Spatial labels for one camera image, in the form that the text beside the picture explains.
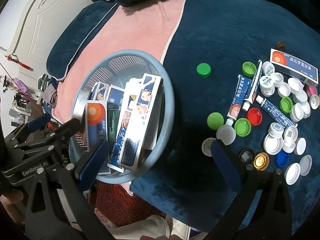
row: plastic basket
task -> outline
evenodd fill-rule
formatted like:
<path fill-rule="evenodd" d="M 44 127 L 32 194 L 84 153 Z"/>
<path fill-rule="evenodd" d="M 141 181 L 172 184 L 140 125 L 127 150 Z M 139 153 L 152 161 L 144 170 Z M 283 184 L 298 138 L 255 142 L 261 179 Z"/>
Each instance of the plastic basket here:
<path fill-rule="evenodd" d="M 154 149 L 145 156 L 143 163 L 135 170 L 124 170 L 124 173 L 111 170 L 108 175 L 98 175 L 97 179 L 106 183 L 121 184 L 142 176 L 158 160 L 169 140 L 174 118 L 174 95 L 170 78 L 164 67 L 150 54 L 134 49 L 121 50 L 103 59 L 87 75 L 80 88 L 92 89 L 95 82 L 101 81 L 109 85 L 124 88 L 130 78 L 142 78 L 144 73 L 157 73 L 163 79 L 163 100 L 160 111 L 158 138 Z M 69 155 L 72 161 L 78 161 L 87 151 L 81 143 L 81 135 L 71 138 Z"/>

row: red patterned rug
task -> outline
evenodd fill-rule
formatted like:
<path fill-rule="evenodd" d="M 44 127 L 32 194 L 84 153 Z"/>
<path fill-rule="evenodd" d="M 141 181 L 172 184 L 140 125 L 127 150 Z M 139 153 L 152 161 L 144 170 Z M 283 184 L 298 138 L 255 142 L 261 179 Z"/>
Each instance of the red patterned rug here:
<path fill-rule="evenodd" d="M 96 208 L 117 227 L 162 214 L 139 196 L 130 196 L 120 185 L 104 182 L 99 183 Z"/>

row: blue ointment tube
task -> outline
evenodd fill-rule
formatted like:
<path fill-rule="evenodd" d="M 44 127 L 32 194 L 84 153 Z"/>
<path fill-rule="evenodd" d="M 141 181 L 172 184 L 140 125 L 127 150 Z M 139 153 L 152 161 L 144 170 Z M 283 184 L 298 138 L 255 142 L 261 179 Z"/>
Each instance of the blue ointment tube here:
<path fill-rule="evenodd" d="M 281 124 L 284 128 L 287 128 L 292 125 L 297 127 L 297 123 L 291 121 L 275 105 L 270 103 L 268 100 L 263 99 L 261 96 L 257 96 L 256 101 L 264 111 L 266 111 L 276 122 Z"/>
<path fill-rule="evenodd" d="M 227 114 L 227 125 L 233 125 L 234 121 L 237 120 L 238 114 L 240 112 L 244 96 L 248 90 L 251 80 L 242 75 L 238 75 L 238 84 L 236 88 L 236 93 L 233 97 L 232 104 L 230 106 L 229 112 Z"/>
<path fill-rule="evenodd" d="M 251 80 L 248 91 L 244 97 L 244 103 L 243 103 L 242 109 L 246 112 L 249 110 L 250 106 L 253 104 L 253 102 L 256 98 L 261 74 L 262 74 L 262 61 L 259 60 L 259 67 L 256 70 L 256 72 L 254 73 L 254 76 Z"/>

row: green bottle cap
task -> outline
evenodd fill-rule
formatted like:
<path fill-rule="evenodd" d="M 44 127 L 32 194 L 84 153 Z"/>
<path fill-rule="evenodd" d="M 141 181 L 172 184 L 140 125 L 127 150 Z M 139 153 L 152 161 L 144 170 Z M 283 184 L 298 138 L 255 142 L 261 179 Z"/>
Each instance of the green bottle cap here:
<path fill-rule="evenodd" d="M 200 76 L 208 77 L 211 74 L 211 67 L 207 63 L 201 63 L 197 66 L 197 72 Z"/>
<path fill-rule="evenodd" d="M 242 72 L 247 77 L 253 77 L 256 70 L 257 70 L 257 67 L 252 62 L 245 62 L 242 64 Z"/>
<path fill-rule="evenodd" d="M 284 114 L 290 113 L 292 110 L 292 107 L 293 107 L 293 103 L 289 97 L 283 97 L 280 100 L 280 110 L 282 111 L 282 113 Z"/>
<path fill-rule="evenodd" d="M 235 131 L 238 136 L 247 136 L 251 131 L 251 124 L 248 119 L 240 118 L 235 123 Z"/>
<path fill-rule="evenodd" d="M 224 123 L 223 116 L 220 113 L 211 113 L 207 118 L 207 124 L 210 129 L 218 130 Z"/>

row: pink towel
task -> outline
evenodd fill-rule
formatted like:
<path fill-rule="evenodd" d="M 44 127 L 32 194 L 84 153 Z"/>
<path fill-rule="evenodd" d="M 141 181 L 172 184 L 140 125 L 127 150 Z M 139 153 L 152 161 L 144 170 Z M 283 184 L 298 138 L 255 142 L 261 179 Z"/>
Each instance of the pink towel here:
<path fill-rule="evenodd" d="M 162 63 L 179 26 L 185 1 L 149 0 L 129 8 L 119 6 L 59 83 L 57 105 L 52 109 L 54 118 L 62 123 L 70 120 L 81 83 L 106 56 L 123 49 L 138 49 Z"/>

